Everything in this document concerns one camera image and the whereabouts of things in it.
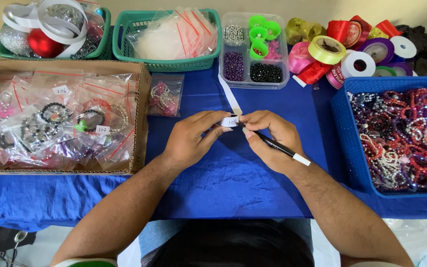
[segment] black marker pen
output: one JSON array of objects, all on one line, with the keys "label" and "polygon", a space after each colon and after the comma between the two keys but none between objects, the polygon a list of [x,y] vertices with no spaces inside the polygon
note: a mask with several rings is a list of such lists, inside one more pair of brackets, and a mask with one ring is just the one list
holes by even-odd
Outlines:
[{"label": "black marker pen", "polygon": [[[243,124],[243,123],[238,123],[238,126],[243,127],[243,131],[245,131],[245,129],[246,129],[246,128],[245,128],[245,124]],[[287,148],[287,147],[285,147],[285,146],[281,145],[280,143],[278,143],[278,142],[276,142],[276,141],[272,140],[271,138],[269,138],[269,137],[265,136],[264,134],[262,134],[262,133],[260,133],[260,132],[258,132],[258,131],[253,131],[253,132],[255,132],[255,134],[257,134],[257,135],[260,137],[260,139],[262,139],[262,140],[263,140],[263,142],[265,142],[265,143],[266,143],[267,145],[269,145],[270,147],[272,147],[272,148],[274,148],[274,149],[276,149],[276,150],[278,150],[278,151],[281,151],[282,153],[284,153],[284,154],[286,154],[286,155],[290,156],[291,158],[293,158],[293,159],[295,159],[295,160],[299,161],[300,163],[302,163],[302,164],[304,164],[304,165],[306,165],[306,166],[309,166],[309,165],[311,164],[311,162],[310,162],[310,161],[308,161],[305,157],[303,157],[303,156],[301,156],[301,155],[297,154],[297,153],[296,153],[296,152],[294,152],[293,150],[291,150],[291,149],[289,149],[289,148]]]}]

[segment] red christmas ornament ball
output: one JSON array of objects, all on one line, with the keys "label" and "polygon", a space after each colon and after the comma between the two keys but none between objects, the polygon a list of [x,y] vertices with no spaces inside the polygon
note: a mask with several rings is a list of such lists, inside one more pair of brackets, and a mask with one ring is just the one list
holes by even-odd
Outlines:
[{"label": "red christmas ornament ball", "polygon": [[27,43],[34,53],[43,58],[55,58],[64,51],[63,44],[50,39],[39,28],[27,35]]}]

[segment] green plastic cup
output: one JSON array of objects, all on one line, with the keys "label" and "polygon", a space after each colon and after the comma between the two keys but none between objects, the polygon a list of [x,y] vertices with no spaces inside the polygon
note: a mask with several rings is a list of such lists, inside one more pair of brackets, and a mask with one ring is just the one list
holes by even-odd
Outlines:
[{"label": "green plastic cup", "polygon": [[[253,49],[258,49],[259,52],[263,54],[263,56],[258,55]],[[262,41],[254,41],[252,43],[252,47],[250,48],[250,56],[256,59],[262,59],[268,54],[268,47]]]},{"label": "green plastic cup", "polygon": [[281,27],[274,21],[267,21],[265,23],[266,40],[274,40],[281,33]]},{"label": "green plastic cup", "polygon": [[260,15],[251,16],[250,20],[248,21],[248,25],[250,26],[250,28],[263,27],[265,23],[266,23],[266,18]]},{"label": "green plastic cup", "polygon": [[252,43],[256,40],[263,42],[266,38],[266,34],[266,29],[264,27],[254,27],[250,30],[250,41]]}]

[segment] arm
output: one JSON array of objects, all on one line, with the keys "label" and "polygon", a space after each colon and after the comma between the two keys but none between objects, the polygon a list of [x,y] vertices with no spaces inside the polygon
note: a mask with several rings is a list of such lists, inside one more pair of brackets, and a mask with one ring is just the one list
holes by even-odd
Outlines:
[{"label": "arm", "polygon": [[70,232],[50,266],[70,258],[116,258],[141,233],[181,171],[232,130],[215,124],[229,116],[203,111],[176,123],[164,152],[96,204]]},{"label": "arm", "polygon": [[319,166],[309,167],[267,146],[252,131],[268,128],[272,137],[302,156],[296,127],[269,111],[240,117],[252,150],[272,170],[286,175],[298,188],[317,224],[349,267],[366,261],[414,266],[393,232],[383,220]]}]

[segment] purple bead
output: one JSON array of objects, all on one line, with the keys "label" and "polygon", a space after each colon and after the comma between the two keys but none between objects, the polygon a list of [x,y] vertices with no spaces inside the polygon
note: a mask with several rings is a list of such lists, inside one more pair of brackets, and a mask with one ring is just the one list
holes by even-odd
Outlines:
[{"label": "purple bead", "polygon": [[239,52],[226,52],[223,57],[223,77],[229,81],[243,81],[243,55]]}]

